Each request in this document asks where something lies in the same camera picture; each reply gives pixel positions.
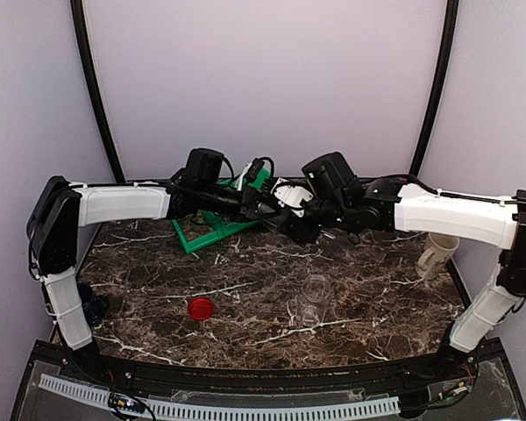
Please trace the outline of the clear glass jar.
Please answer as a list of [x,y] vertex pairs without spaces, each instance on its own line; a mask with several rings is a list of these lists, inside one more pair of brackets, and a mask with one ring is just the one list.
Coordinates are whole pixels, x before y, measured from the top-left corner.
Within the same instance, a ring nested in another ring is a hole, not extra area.
[[324,275],[309,275],[296,296],[296,323],[298,327],[320,325],[329,308],[332,285]]

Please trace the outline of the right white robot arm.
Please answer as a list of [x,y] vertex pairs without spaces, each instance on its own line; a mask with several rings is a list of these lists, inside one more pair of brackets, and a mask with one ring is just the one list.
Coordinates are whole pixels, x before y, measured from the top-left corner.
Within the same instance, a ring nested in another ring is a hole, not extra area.
[[430,361],[430,373],[447,381],[464,365],[464,355],[526,299],[526,190],[514,196],[479,196],[433,189],[410,175],[358,178],[344,186],[309,178],[308,188],[280,179],[271,195],[293,217],[282,227],[292,238],[311,242],[330,227],[359,234],[428,232],[477,240],[501,254],[486,286],[452,324],[448,347]]

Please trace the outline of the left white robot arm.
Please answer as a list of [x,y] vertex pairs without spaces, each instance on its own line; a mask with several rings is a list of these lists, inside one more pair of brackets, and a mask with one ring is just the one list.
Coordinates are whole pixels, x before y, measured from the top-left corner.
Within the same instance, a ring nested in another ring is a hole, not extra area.
[[71,182],[51,177],[27,222],[29,273],[43,289],[49,316],[71,351],[73,370],[87,382],[106,375],[105,361],[87,349],[94,343],[77,287],[80,230],[125,220],[175,220],[198,211],[221,215],[233,224],[254,225],[246,212],[256,206],[259,188],[230,189],[219,182],[196,187],[170,179],[124,183]]

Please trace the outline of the green bin end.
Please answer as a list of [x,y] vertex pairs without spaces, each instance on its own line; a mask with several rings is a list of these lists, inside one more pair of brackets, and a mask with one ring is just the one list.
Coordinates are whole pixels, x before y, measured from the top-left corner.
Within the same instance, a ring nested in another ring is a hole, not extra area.
[[230,179],[223,179],[215,187],[217,196],[234,203],[250,202],[263,197],[267,191],[267,181],[270,174],[261,169],[252,179],[248,175],[235,175]]

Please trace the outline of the green bin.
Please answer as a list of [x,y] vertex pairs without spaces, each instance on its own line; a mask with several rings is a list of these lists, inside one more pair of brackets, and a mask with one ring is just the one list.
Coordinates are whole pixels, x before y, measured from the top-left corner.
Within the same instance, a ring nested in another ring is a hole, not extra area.
[[247,228],[251,228],[259,223],[258,221],[231,221],[228,218],[218,216],[212,213],[206,213],[205,219],[209,223],[209,225],[216,231],[220,239],[230,237],[231,235],[241,232]]
[[185,218],[173,219],[172,226],[187,254],[218,242],[224,219],[212,212],[199,210]]

